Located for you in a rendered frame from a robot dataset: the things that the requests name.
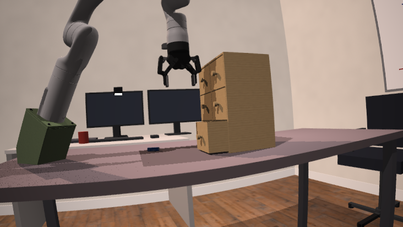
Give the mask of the small brown chest of drawers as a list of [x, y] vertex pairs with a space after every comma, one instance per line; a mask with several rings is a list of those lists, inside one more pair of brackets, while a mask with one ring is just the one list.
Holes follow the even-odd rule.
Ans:
[[227, 120], [228, 153], [275, 147], [275, 124], [270, 61], [268, 54], [222, 52], [201, 69], [223, 55], [227, 118], [205, 118], [201, 121]]

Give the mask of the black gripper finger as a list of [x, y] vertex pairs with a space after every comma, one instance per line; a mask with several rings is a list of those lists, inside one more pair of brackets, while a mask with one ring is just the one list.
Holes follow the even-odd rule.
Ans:
[[168, 72], [172, 69], [172, 67], [176, 64], [176, 62], [178, 61], [178, 58], [175, 58], [172, 63], [167, 67], [167, 69], [165, 71], [162, 71], [162, 64], [167, 61], [167, 57], [163, 57], [160, 56], [159, 60], [158, 60], [158, 68], [157, 68], [157, 73], [163, 76], [164, 79], [164, 85], [166, 86], [166, 88], [169, 87], [168, 84]]
[[199, 60], [199, 56], [196, 55], [194, 57], [191, 57], [191, 60], [193, 61], [193, 63], [195, 64], [195, 69], [193, 68], [193, 66], [187, 61], [186, 58], [182, 58], [182, 61], [186, 64], [186, 70], [189, 71], [192, 75], [191, 75], [191, 79], [192, 79], [192, 86], [195, 86], [195, 84], [197, 83], [197, 73], [200, 73], [201, 70], [201, 65], [200, 65], [200, 60]]

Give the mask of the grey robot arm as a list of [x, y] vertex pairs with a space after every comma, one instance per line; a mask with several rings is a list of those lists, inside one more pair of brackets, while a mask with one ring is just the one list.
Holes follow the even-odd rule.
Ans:
[[[102, 1], [78, 0], [66, 23], [63, 41], [70, 50], [66, 56], [57, 58], [37, 112], [48, 121], [62, 123], [66, 118], [81, 73], [88, 65], [99, 39], [98, 31], [88, 23]], [[189, 3], [190, 0], [161, 0], [167, 21], [167, 42], [161, 45], [162, 50], [167, 50], [170, 42], [189, 43], [186, 16], [175, 12]]]

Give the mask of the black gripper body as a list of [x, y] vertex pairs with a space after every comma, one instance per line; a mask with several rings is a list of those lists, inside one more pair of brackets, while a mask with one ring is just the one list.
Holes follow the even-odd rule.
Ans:
[[175, 41], [167, 44], [167, 62], [170, 65], [172, 61], [178, 58], [178, 61], [173, 66], [173, 69], [185, 69], [187, 66], [182, 61], [182, 58], [186, 58], [188, 62], [191, 61], [189, 55], [189, 43], [185, 41]]

